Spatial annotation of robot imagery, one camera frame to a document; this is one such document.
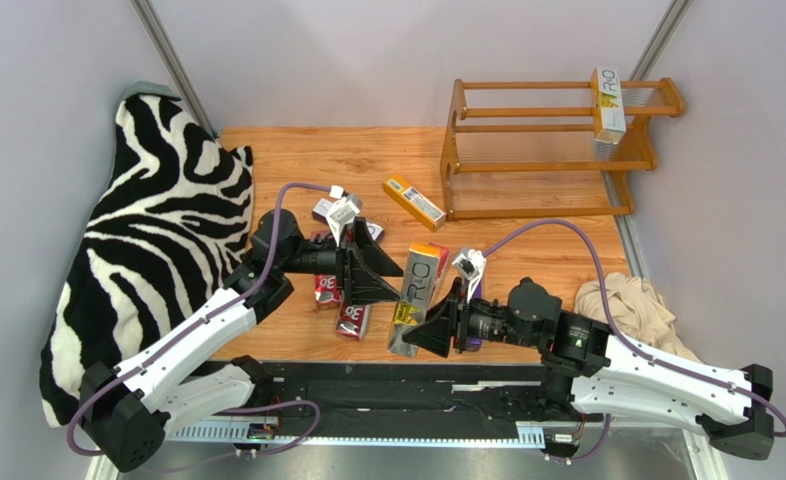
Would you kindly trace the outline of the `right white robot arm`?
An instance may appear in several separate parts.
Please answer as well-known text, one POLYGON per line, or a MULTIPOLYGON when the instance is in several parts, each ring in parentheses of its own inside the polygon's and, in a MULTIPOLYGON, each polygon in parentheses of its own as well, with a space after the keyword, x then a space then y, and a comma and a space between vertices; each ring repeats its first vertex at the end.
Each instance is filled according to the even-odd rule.
POLYGON ((447 357, 468 340, 534 349, 544 368, 527 405, 539 421, 579 421, 611 416, 646 418, 705 435, 726 454, 765 460, 774 444, 774 419, 766 401, 770 369, 711 367, 622 341, 610 327, 563 309, 560 298, 524 278, 506 303, 466 298, 455 280, 404 342, 447 357))

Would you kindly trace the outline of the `silver yellow R.O.C.S. toothpaste box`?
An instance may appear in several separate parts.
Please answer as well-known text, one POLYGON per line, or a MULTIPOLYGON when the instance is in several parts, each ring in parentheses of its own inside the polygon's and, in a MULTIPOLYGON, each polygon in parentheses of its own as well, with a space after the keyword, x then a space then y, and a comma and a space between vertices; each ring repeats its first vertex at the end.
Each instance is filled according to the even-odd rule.
POLYGON ((432 304, 433 282, 438 267, 438 249, 429 243, 412 243, 401 288, 401 301, 394 308, 388 337, 388 352, 415 358, 417 347, 406 344, 403 334, 422 323, 432 304))

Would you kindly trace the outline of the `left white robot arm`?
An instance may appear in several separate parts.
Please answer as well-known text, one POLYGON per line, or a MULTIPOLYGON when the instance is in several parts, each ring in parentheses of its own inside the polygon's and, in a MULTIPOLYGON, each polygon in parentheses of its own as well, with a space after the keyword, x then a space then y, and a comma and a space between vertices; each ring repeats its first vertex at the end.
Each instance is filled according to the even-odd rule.
POLYGON ((303 235, 291 212, 267 212, 245 260, 177 328, 130 359, 89 367, 72 423, 95 443, 93 454, 123 473, 134 471, 170 435, 246 407, 272 380, 257 360, 244 356, 208 375, 193 373, 288 299, 294 291, 288 274, 333 275, 352 305, 401 300, 387 280, 404 271, 372 237, 367 220, 332 212, 328 223, 330 237, 314 241, 303 235))

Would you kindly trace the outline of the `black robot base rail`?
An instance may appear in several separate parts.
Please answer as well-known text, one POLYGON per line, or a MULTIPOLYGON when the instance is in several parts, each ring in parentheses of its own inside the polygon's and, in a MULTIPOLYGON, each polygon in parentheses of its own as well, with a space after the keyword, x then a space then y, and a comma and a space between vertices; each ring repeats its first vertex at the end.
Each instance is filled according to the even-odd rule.
POLYGON ((269 379, 230 405, 235 415, 267 417, 281 436, 403 441, 407 444, 505 441, 526 422, 569 434, 561 456, 574 455, 578 430, 602 415, 553 401, 570 383, 540 364, 266 362, 269 379))

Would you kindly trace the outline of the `orange white R.O.C.S. toothpaste box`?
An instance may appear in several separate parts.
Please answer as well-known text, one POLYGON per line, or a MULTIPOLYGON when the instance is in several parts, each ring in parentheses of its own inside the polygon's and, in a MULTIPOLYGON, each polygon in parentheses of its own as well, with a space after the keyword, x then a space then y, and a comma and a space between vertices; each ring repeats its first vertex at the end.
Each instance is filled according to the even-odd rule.
POLYGON ((591 76, 594 139, 618 144, 627 132, 622 85, 614 68, 596 66, 591 76))

